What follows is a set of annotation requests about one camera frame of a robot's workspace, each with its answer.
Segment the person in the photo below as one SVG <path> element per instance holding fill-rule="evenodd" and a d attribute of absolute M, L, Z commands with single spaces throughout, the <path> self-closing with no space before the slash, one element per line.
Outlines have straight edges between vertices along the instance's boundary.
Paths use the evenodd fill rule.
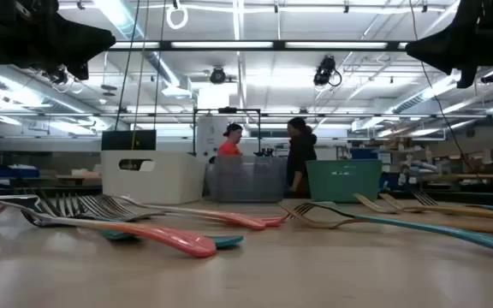
<path fill-rule="evenodd" d="M 243 128 L 241 125 L 236 123 L 230 123 L 226 127 L 226 131 L 223 133 L 225 138 L 224 142 L 219 146 L 217 155 L 218 156 L 240 156 L 241 151 L 239 150 L 238 144 L 242 138 Z"/>
<path fill-rule="evenodd" d="M 288 198 L 310 198 L 306 163 L 317 159 L 314 146 L 318 137 L 302 117 L 288 121 L 289 150 L 287 160 Z"/>

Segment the blue crate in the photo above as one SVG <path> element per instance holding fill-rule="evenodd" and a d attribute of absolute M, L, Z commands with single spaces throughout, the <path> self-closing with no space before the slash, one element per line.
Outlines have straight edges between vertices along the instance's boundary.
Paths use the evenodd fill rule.
<path fill-rule="evenodd" d="M 0 178 L 15 178 L 20 176 L 25 179 L 39 178 L 38 169 L 0 169 Z"/>

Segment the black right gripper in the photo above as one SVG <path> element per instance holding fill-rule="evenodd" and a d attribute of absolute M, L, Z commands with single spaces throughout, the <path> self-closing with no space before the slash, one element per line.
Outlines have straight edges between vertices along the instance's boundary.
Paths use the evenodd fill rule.
<path fill-rule="evenodd" d="M 458 88 L 468 88 L 490 48 L 493 0 L 460 0 L 454 21 L 442 31 L 408 43 L 406 53 L 437 69 L 460 70 Z"/>

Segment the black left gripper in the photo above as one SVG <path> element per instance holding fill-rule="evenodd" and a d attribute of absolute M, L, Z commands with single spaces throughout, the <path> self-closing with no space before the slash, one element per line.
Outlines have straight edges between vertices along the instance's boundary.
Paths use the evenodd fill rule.
<path fill-rule="evenodd" d="M 48 80 L 88 79 L 87 62 L 116 43 L 109 30 L 63 18 L 58 0 L 15 0 L 37 60 L 30 67 Z"/>

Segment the black metal stand frame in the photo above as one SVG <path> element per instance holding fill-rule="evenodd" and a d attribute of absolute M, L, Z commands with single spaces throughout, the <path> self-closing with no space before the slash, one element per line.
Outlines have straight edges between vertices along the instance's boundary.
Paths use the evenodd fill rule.
<path fill-rule="evenodd" d="M 258 125 L 258 132 L 261 128 L 261 110 L 260 109 L 238 109 L 235 107 L 223 107 L 218 109 L 197 109 L 193 110 L 192 114 L 192 154 L 197 157 L 196 153 L 196 121 L 201 116 L 223 116 L 229 119 L 229 124 L 234 119 L 250 119 L 253 123 Z"/>

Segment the white cabinet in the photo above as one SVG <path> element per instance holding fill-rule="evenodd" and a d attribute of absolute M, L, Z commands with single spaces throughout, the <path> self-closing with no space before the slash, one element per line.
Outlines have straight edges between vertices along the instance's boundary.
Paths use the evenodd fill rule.
<path fill-rule="evenodd" d="M 229 119 L 223 116 L 204 115 L 196 121 L 197 157 L 209 159 L 217 154 L 219 146 L 226 140 Z"/>

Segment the white plastic bin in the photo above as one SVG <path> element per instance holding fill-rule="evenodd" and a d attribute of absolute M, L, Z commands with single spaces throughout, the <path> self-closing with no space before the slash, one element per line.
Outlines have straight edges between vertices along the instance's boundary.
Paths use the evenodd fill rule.
<path fill-rule="evenodd" d="M 179 151 L 102 151 L 103 193 L 143 204 L 176 205 L 202 198 L 205 165 Z"/>

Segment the grey translucent plastic bin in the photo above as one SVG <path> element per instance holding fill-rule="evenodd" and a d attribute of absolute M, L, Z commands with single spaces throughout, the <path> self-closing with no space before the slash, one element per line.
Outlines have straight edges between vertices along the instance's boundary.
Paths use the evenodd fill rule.
<path fill-rule="evenodd" d="M 219 203 L 275 203 L 286 188 L 286 160 L 215 157 L 205 169 L 206 197 Z"/>

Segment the wooden workbench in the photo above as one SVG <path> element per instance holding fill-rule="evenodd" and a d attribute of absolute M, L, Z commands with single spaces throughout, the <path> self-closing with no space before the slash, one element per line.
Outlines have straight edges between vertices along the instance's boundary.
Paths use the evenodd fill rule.
<path fill-rule="evenodd" d="M 493 180 L 493 174 L 422 175 L 423 181 Z"/>

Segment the gold fork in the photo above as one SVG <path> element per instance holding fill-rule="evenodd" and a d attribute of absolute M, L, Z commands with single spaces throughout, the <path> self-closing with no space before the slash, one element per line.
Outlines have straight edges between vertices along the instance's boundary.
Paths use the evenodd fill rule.
<path fill-rule="evenodd" d="M 487 204 L 475 204 L 468 198 L 468 195 L 457 192 L 425 192 L 419 189 L 413 189 L 410 191 L 415 199 L 419 201 L 422 206 L 445 206 L 440 204 L 440 201 L 446 201 L 454 203 L 455 206 L 449 207 L 478 207 L 488 210 Z"/>
<path fill-rule="evenodd" d="M 446 215 L 456 215 L 456 216 L 473 216 L 481 218 L 493 219 L 493 210 L 478 210 L 478 209 L 467 209 L 460 207 L 448 207 L 448 206 L 401 206 L 401 203 L 391 197 L 388 194 L 381 194 L 381 197 L 391 205 L 391 209 L 383 208 L 382 206 L 370 201 L 367 197 L 362 194 L 354 193 L 353 196 L 367 208 L 383 214 L 401 214 L 401 213 L 425 213 L 425 212 L 436 212 Z"/>
<path fill-rule="evenodd" d="M 448 207 L 448 206 L 406 206 L 399 200 L 391 197 L 387 193 L 380 193 L 379 196 L 383 198 L 388 204 L 395 208 L 394 213 L 402 212 L 437 212 L 447 215 L 457 215 L 457 216 L 476 216 L 483 218 L 493 219 L 493 210 L 486 210 L 478 207 Z"/>

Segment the silver fork orange handle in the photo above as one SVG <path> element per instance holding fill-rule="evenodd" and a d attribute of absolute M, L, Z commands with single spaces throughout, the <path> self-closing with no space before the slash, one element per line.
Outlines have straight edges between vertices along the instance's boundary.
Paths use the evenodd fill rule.
<path fill-rule="evenodd" d="M 105 231 L 121 231 L 155 240 L 171 246 L 196 258 L 208 258 L 216 254 L 217 247 L 213 240 L 186 231 L 157 225 L 136 222 L 108 222 L 77 218 L 57 217 L 41 213 L 33 208 L 40 203 L 36 195 L 5 195 L 0 196 L 0 205 L 4 208 L 15 208 L 25 211 L 33 218 L 49 224 L 62 224 L 81 228 L 90 228 Z"/>
<path fill-rule="evenodd" d="M 100 198 L 104 201 L 109 201 L 111 204 L 122 205 L 122 201 L 120 199 L 114 198 L 114 196 L 102 194 Z M 177 214 L 171 213 L 163 210 L 156 210 L 158 213 L 164 212 L 165 214 Z M 266 224 L 266 228 L 279 227 L 287 218 L 287 216 L 279 216 L 279 217 L 254 217 L 263 220 Z"/>
<path fill-rule="evenodd" d="M 206 218 L 219 219 L 225 222 L 231 222 L 236 225 L 247 227 L 253 230 L 263 230 L 266 228 L 266 224 L 263 220 L 259 218 L 254 218 L 242 214 L 237 214 L 233 212 L 218 211 L 218 210 L 195 210 L 191 208 L 181 208 L 175 206 L 163 206 L 163 205 L 148 205 L 137 202 L 136 200 L 124 197 L 124 196 L 114 196 L 114 198 L 126 201 L 132 205 L 140 208 L 152 209 L 152 210 L 163 210 L 171 213 L 177 214 L 188 214 L 192 216 L 202 216 Z"/>
<path fill-rule="evenodd" d="M 154 216 L 164 216 L 165 213 L 156 211 L 140 214 L 127 209 L 114 198 L 101 194 L 72 195 L 66 193 L 56 195 L 55 206 L 64 217 L 69 218 L 92 218 L 97 220 L 110 220 L 121 222 L 137 222 L 151 219 Z"/>

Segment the teal plastic bin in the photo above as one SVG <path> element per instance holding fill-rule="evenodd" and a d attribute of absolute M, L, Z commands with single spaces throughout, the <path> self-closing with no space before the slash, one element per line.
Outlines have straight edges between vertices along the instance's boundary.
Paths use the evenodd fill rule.
<path fill-rule="evenodd" d="M 379 193 L 382 162 L 377 159 L 316 160 L 306 163 L 311 199 L 358 203 L 355 194 L 374 201 Z"/>

